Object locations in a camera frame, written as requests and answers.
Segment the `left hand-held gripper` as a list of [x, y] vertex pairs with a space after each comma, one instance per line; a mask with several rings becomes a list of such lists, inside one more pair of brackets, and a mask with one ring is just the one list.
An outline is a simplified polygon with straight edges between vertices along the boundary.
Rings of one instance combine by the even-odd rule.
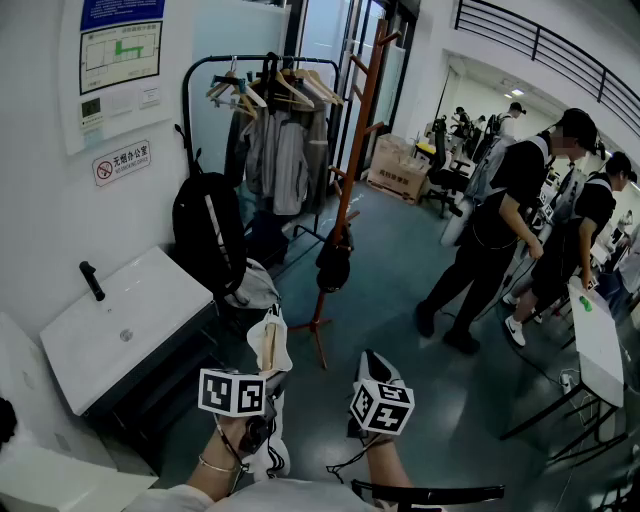
[[219, 416], [244, 418], [247, 433], [240, 450], [255, 454], [275, 429], [275, 401], [284, 391], [287, 373], [241, 374], [202, 368], [198, 385], [198, 408]]

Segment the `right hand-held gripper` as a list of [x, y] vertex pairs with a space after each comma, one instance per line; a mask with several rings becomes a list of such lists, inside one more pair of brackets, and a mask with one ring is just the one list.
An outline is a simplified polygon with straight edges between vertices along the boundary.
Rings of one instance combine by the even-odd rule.
[[359, 359], [349, 406], [347, 436], [399, 436], [415, 409], [414, 391], [382, 355], [366, 349]]

